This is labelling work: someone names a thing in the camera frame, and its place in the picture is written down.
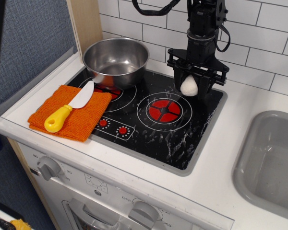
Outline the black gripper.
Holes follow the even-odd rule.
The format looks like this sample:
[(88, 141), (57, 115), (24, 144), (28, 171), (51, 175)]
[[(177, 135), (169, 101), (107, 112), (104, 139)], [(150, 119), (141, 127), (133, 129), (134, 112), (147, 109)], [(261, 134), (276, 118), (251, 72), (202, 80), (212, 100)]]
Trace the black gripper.
[(215, 57), (218, 49), (215, 35), (197, 36), (187, 35), (187, 49), (168, 50), (168, 66), (174, 70), (174, 82), (180, 92), (182, 83), (190, 74), (200, 77), (198, 86), (198, 100), (203, 100), (212, 89), (212, 86), (226, 83), (226, 74), (229, 67)]

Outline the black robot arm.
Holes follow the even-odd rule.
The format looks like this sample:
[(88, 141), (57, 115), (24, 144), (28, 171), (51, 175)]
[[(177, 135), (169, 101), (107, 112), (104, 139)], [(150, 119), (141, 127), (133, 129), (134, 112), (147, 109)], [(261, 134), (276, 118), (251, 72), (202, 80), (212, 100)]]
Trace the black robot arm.
[[(169, 49), (168, 66), (173, 68), (175, 87), (184, 95), (203, 100), (216, 83), (224, 85), (229, 67), (221, 63), (215, 52), (219, 30), (228, 33), (223, 26), (227, 9), (223, 0), (189, 0), (187, 49)], [(187, 94), (186, 86), (195, 89)]]

